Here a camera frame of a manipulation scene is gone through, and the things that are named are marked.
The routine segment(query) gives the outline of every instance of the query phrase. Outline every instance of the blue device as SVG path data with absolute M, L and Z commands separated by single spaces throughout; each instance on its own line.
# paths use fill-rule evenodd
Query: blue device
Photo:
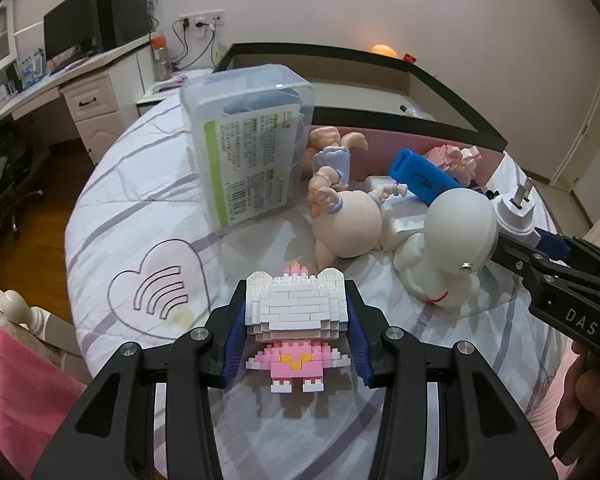
M 422 155 L 403 148 L 389 168 L 389 176 L 406 184 L 415 196 L 431 205 L 438 195 L 449 189 L 462 187 L 455 179 L 439 170 Z

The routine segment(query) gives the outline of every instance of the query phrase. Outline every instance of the white bed sheet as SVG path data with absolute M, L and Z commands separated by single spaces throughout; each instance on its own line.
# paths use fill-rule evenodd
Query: white bed sheet
M 91 374 L 123 342 L 134 340 L 149 348 L 203 324 L 208 310 L 227 304 L 238 280 L 254 270 L 277 275 L 293 260 L 314 267 L 304 200 L 225 236 L 212 232 L 189 121 L 178 99 L 153 108 L 107 152 L 66 230 L 72 314 Z M 507 192 L 523 179 L 506 155 L 490 188 Z M 533 194 L 536 225 L 555 232 L 539 195 Z M 510 272 L 488 263 L 479 273 L 478 299 L 453 313 L 411 298 L 387 253 L 341 260 L 338 268 L 355 280 L 366 303 L 384 311 L 390 324 L 424 342 L 474 342 L 525 412 L 543 398 L 566 339 L 529 314 L 528 292 Z M 175 285 L 156 300 L 159 287 L 147 288 L 147 283 L 165 275 Z M 346 341 L 337 346 L 347 352 Z M 245 359 L 253 355 L 254 343 L 248 347 Z M 321 394 L 272 394 L 269 383 L 265 372 L 242 366 L 229 390 L 210 391 L 226 479 L 367 478 L 384 390 L 364 387 L 353 368 L 327 370 Z M 437 399 L 432 395 L 427 479 L 435 472 L 436 432 Z M 162 473 L 164 438 L 164 388 L 158 388 L 154 441 Z

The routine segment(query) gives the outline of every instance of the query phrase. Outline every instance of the cabinet handle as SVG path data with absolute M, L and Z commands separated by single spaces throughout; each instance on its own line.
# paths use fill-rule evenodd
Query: cabinet handle
M 80 102 L 78 102 L 78 106 L 79 106 L 80 108 L 82 108 L 83 106 L 90 105 L 91 103 L 94 103 L 94 102 L 96 102 L 97 100 L 98 100 L 98 99 L 94 97 L 94 98 L 93 98 L 91 101 L 87 101 L 87 102 L 85 102 L 85 103 L 83 103 L 82 101 L 80 101 Z

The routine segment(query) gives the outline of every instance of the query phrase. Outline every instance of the transparent plastic container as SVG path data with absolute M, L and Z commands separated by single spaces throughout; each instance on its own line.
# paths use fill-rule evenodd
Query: transparent plastic container
M 180 98 L 217 231 L 293 202 L 314 114 L 309 82 L 268 64 L 210 74 Z

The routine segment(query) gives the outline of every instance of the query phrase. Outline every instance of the wall socket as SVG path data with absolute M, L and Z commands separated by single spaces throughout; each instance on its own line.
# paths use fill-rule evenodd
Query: wall socket
M 181 14 L 181 19 L 188 18 L 189 26 L 193 33 L 202 38 L 208 33 L 208 27 L 196 27 L 196 23 L 206 23 L 211 25 L 213 22 L 216 23 L 216 27 L 224 25 L 224 10 L 204 10 L 202 12 L 192 12 L 190 14 Z

